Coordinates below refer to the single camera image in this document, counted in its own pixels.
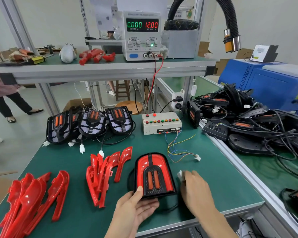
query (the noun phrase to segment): flexible exhaust hose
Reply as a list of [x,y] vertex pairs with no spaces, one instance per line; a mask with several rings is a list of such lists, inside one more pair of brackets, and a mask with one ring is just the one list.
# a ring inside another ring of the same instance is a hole
[[231,37],[238,36],[235,9],[231,0],[216,0],[222,8],[226,20],[226,27],[231,31]]
[[177,13],[177,10],[179,8],[179,6],[181,5],[181,3],[183,2],[184,0],[174,0],[171,7],[170,7],[170,11],[169,11],[169,14],[168,14],[168,21],[170,20],[173,20],[174,19],[174,16],[175,14]]

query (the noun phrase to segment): forearm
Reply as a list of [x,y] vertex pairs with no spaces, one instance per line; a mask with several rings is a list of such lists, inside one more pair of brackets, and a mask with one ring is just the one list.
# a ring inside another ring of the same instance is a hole
[[198,217],[198,220],[210,238],[237,238],[237,234],[228,224],[225,217],[217,210],[212,210]]

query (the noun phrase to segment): right hand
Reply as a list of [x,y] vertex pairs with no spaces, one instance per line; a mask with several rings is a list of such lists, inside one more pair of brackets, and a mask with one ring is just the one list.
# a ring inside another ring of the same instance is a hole
[[216,211],[210,188],[205,180],[196,171],[184,171],[185,182],[181,184],[182,198],[197,218],[207,217]]

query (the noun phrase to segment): red wire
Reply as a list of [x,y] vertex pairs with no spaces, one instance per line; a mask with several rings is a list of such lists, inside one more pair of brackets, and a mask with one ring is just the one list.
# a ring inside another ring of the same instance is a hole
[[149,95],[148,95],[148,99],[147,99],[147,104],[146,104],[146,106],[148,105],[148,102],[149,102],[149,98],[150,98],[150,95],[151,95],[151,91],[152,91],[152,88],[153,88],[154,79],[155,79],[155,77],[156,77],[156,74],[160,71],[160,69],[161,69],[162,66],[163,66],[163,57],[161,56],[161,58],[162,58],[162,64],[161,64],[159,70],[153,75],[152,84],[151,84],[151,89],[150,89],[150,92],[149,92]]

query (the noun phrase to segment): human hand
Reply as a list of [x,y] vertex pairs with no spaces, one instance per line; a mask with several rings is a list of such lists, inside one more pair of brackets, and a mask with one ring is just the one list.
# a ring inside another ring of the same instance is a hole
[[116,204],[105,238],[135,238],[139,225],[159,207],[158,199],[141,200],[143,188],[128,192]]
[[185,182],[181,184],[181,195],[191,213],[201,220],[202,216],[217,211],[210,188],[198,172],[184,171],[183,174]]

